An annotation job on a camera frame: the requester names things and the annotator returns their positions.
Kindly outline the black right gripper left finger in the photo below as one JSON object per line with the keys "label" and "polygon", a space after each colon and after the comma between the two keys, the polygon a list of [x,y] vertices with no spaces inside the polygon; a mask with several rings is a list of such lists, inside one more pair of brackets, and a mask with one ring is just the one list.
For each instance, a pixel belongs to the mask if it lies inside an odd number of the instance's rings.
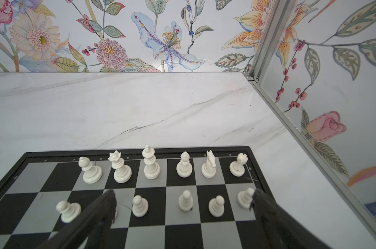
{"label": "black right gripper left finger", "polygon": [[73,222],[55,236],[44,241],[39,249],[77,249],[86,241],[86,249],[104,249],[112,223],[116,218],[117,201],[113,190],[106,191]]}

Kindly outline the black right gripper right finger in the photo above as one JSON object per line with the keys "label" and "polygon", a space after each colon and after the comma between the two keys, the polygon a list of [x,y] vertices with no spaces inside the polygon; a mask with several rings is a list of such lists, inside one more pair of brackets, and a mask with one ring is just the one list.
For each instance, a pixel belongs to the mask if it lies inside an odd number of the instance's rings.
{"label": "black right gripper right finger", "polygon": [[329,246],[314,236],[264,191],[257,189],[252,196],[258,224],[260,245],[263,249],[328,249]]}

